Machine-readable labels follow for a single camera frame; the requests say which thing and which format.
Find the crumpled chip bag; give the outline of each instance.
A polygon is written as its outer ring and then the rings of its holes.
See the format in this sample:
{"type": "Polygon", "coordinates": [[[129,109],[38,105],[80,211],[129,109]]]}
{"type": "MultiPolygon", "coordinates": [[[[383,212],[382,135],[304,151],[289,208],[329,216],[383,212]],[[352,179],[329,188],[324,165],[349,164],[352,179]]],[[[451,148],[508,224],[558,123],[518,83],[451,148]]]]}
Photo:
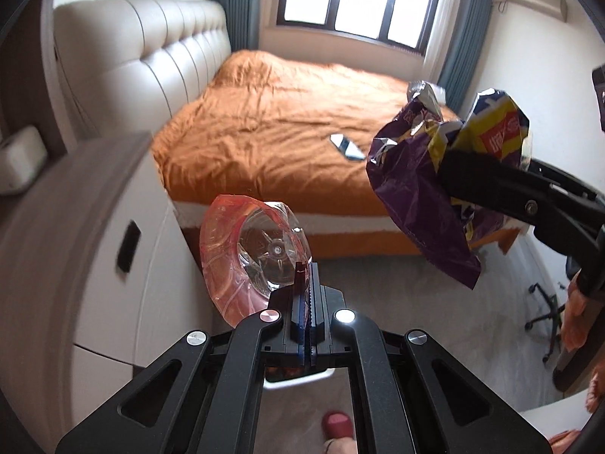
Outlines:
{"type": "Polygon", "coordinates": [[[504,215],[450,198],[437,180],[445,152],[491,155],[522,168],[529,120],[502,90],[477,94],[466,121],[443,121],[428,84],[374,137],[366,171],[397,227],[437,268],[473,288],[481,273],[470,244],[504,225],[504,215]]]}

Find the person's hand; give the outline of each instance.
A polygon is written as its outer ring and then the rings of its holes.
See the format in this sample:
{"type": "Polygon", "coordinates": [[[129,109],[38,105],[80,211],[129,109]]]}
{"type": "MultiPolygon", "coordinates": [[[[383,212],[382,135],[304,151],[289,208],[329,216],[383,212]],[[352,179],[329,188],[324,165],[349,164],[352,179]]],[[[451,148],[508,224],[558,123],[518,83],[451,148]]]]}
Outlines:
{"type": "Polygon", "coordinates": [[[580,292],[577,285],[578,272],[568,287],[568,301],[565,304],[561,340],[567,351],[574,351],[586,343],[588,332],[591,330],[586,322],[583,312],[588,299],[580,292]]]}

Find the floor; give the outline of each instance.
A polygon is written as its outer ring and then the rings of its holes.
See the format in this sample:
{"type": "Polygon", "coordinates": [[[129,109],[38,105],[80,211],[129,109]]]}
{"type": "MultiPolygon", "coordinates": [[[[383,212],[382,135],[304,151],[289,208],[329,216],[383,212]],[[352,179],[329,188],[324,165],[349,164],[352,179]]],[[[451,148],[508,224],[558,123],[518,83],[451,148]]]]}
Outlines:
{"type": "MultiPolygon", "coordinates": [[[[349,308],[381,329],[428,332],[517,411],[560,399],[545,367],[546,325],[523,324],[547,311],[527,288],[541,280],[524,241],[507,256],[493,244],[479,252],[483,272],[473,291],[421,257],[371,257],[320,261],[320,280],[343,291],[349,308]]],[[[262,395],[256,454],[320,454],[321,417],[352,413],[346,370],[329,379],[262,395]]]]}

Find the cabinet handle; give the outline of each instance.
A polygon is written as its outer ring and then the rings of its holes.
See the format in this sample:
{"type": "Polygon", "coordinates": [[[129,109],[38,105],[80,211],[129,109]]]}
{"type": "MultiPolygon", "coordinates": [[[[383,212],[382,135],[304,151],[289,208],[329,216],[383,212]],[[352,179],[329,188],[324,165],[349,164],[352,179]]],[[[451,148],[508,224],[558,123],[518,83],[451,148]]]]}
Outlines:
{"type": "Polygon", "coordinates": [[[141,229],[134,220],[131,220],[126,227],[124,239],[120,245],[120,250],[117,254],[117,267],[124,273],[130,273],[134,254],[137,252],[138,241],[141,239],[141,229]]]}

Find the white headboard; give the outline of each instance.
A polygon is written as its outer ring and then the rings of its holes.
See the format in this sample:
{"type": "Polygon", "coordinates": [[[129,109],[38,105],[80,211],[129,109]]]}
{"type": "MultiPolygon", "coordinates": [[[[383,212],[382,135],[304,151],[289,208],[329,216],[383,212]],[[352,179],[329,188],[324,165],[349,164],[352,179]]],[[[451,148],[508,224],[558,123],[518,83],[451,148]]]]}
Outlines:
{"type": "Polygon", "coordinates": [[[231,54],[225,12],[208,1],[74,2],[55,9],[54,39],[80,138],[158,131],[231,54]]]}

